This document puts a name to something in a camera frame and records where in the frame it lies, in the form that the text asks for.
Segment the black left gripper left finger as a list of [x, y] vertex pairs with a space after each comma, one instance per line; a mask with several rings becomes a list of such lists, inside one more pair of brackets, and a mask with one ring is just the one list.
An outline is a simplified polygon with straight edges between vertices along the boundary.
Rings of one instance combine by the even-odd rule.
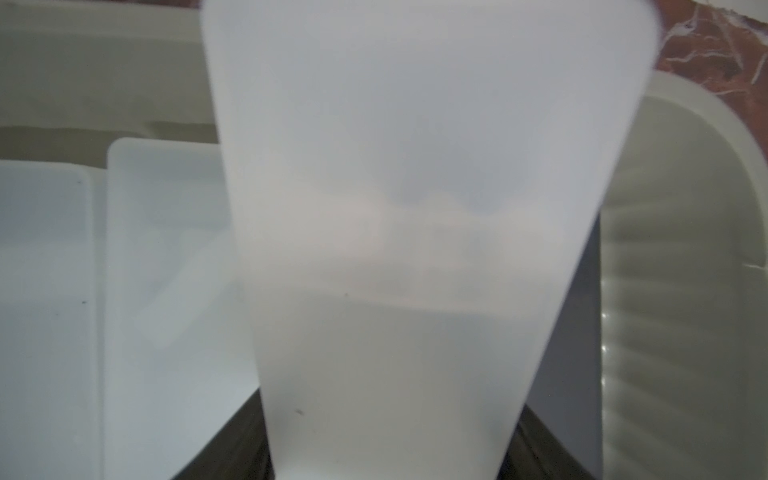
[[174, 479], [273, 479], [259, 389]]

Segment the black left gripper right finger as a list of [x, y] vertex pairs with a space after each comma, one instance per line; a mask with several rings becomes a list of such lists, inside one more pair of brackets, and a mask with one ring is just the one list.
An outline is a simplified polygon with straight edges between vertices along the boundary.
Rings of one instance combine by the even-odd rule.
[[525, 404], [498, 480], [594, 480], [558, 441], [536, 413]]

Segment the translucent white pencil case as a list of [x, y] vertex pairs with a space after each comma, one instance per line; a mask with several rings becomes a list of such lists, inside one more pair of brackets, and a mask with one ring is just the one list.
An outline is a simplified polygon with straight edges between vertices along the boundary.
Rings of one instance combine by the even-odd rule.
[[207, 1], [279, 479], [493, 479], [645, 92], [650, 1]]
[[1, 475], [102, 475], [106, 173], [1, 164]]
[[220, 150], [107, 154], [104, 475], [170, 479], [258, 386]]

